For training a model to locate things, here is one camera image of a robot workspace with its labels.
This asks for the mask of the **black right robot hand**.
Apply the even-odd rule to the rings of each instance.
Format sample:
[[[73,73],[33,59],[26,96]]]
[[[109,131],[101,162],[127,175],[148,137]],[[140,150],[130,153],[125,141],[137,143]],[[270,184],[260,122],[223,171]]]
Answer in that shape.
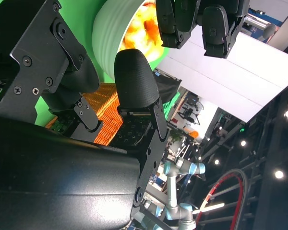
[[[99,79],[57,0],[0,3],[0,230],[119,230],[142,209],[169,130],[144,54],[115,54],[109,145],[84,97]]]

